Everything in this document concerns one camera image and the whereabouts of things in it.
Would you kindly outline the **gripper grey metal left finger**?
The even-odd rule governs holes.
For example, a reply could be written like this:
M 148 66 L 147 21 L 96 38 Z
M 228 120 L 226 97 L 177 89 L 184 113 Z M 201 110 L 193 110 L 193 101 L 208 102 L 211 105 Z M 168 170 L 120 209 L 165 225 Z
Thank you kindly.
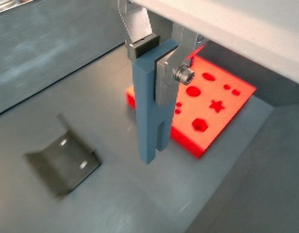
M 135 60 L 159 46 L 160 37 L 153 33 L 148 12 L 143 6 L 131 0 L 117 0 L 117 10 L 128 33 L 128 57 Z

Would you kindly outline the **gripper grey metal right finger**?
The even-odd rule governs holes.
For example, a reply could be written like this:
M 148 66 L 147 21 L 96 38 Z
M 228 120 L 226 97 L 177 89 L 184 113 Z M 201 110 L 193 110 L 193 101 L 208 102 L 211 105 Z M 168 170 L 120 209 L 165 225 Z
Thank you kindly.
M 175 47 L 156 61 L 156 103 L 160 106 L 176 98 L 179 84 L 188 85 L 192 82 L 192 58 L 208 39 L 181 25 L 173 24 L 171 41 Z

